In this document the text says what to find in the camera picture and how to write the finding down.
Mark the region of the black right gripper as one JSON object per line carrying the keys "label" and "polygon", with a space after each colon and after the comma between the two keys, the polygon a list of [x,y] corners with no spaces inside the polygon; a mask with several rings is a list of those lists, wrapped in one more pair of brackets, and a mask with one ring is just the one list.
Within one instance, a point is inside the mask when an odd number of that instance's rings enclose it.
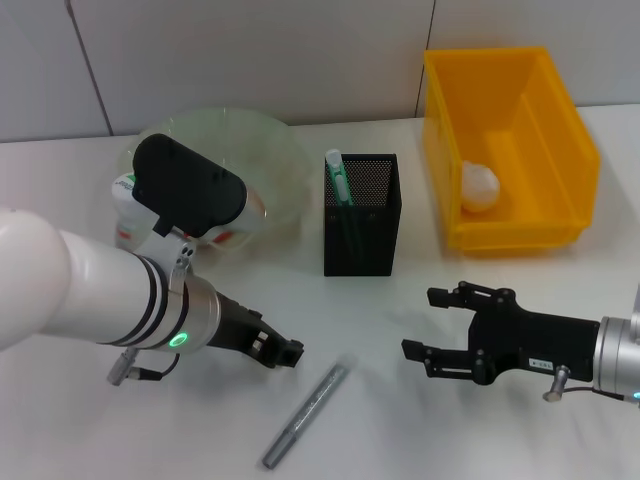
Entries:
{"label": "black right gripper", "polygon": [[426,296],[432,307],[475,312],[468,350],[401,342],[405,359],[422,364],[429,378],[473,380],[486,386],[509,370],[553,375],[564,366],[571,379],[593,380],[598,322],[527,311],[517,304],[513,290],[466,281],[451,291],[431,287]]}

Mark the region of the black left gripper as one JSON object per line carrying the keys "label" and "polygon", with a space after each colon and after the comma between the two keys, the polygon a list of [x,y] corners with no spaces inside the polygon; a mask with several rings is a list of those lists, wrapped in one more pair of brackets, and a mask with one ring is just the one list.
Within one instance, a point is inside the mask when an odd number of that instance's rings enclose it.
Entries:
{"label": "black left gripper", "polygon": [[[262,321],[259,312],[249,310],[221,293],[217,298],[219,322],[208,346],[243,353],[270,369],[296,366],[296,359],[304,352],[301,342],[283,337]],[[257,337],[262,344],[260,351],[252,349]]]}

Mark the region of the white paper ball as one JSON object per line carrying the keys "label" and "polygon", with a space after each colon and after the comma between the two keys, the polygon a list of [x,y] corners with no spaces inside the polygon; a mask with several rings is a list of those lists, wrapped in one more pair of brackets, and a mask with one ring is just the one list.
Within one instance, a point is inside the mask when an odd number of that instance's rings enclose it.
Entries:
{"label": "white paper ball", "polygon": [[500,190],[500,182],[489,167],[463,162],[461,202],[464,210],[478,213],[491,209],[499,199]]}

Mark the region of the mint green utility knife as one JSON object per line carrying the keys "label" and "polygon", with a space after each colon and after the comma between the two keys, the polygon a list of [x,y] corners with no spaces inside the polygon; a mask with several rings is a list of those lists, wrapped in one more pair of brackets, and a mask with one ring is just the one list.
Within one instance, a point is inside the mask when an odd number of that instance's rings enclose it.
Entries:
{"label": "mint green utility knife", "polygon": [[325,162],[333,185],[336,205],[340,209],[346,242],[353,261],[361,264],[364,259],[364,251],[357,216],[354,213],[355,204],[341,152],[337,149],[328,150],[325,154]]}

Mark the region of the clear green-label water bottle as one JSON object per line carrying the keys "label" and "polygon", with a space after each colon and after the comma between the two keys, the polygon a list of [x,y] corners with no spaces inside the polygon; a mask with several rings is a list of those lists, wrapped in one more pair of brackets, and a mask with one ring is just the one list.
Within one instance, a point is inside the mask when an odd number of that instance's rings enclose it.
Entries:
{"label": "clear green-label water bottle", "polygon": [[132,172],[119,176],[111,185],[111,195],[117,212],[115,244],[133,252],[148,237],[157,215],[133,197],[135,176]]}

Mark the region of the grey marker pen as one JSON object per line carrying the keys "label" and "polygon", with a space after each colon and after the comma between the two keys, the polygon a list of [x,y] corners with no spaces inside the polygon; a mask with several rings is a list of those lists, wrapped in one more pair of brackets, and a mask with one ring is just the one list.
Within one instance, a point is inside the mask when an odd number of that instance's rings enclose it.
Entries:
{"label": "grey marker pen", "polygon": [[263,467],[273,470],[279,465],[343,384],[356,363],[354,357],[347,355],[334,362],[275,437],[261,459]]}

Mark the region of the black mesh pen holder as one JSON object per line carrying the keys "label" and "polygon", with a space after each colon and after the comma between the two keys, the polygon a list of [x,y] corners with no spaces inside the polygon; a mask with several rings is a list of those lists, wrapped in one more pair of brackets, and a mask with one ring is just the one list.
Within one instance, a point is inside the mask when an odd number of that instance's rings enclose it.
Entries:
{"label": "black mesh pen holder", "polygon": [[361,264],[353,261],[325,162],[324,275],[389,276],[402,209],[397,157],[394,154],[341,154],[355,204],[364,259]]}

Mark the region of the wavy clear glass fruit plate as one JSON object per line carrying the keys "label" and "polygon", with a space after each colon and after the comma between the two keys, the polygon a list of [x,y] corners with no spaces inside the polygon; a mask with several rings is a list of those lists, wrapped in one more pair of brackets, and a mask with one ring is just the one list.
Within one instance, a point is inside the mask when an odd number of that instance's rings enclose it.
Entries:
{"label": "wavy clear glass fruit plate", "polygon": [[137,146],[153,134],[164,134],[239,176],[266,207],[266,226],[261,230],[235,233],[219,245],[200,241],[202,245],[221,251],[239,249],[255,235],[294,220],[307,203],[312,162],[293,129],[275,118],[230,107],[171,116],[143,130],[129,144],[118,160],[119,176],[133,173]]}

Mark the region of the yellow plastic storage bin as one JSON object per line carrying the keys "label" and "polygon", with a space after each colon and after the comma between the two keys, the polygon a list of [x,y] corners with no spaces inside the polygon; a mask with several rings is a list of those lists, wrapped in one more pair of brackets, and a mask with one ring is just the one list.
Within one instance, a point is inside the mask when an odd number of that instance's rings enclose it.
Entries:
{"label": "yellow plastic storage bin", "polygon": [[[462,252],[565,247],[590,227],[600,157],[543,47],[428,50],[423,148],[445,244]],[[494,207],[463,209],[464,161],[489,167]]]}

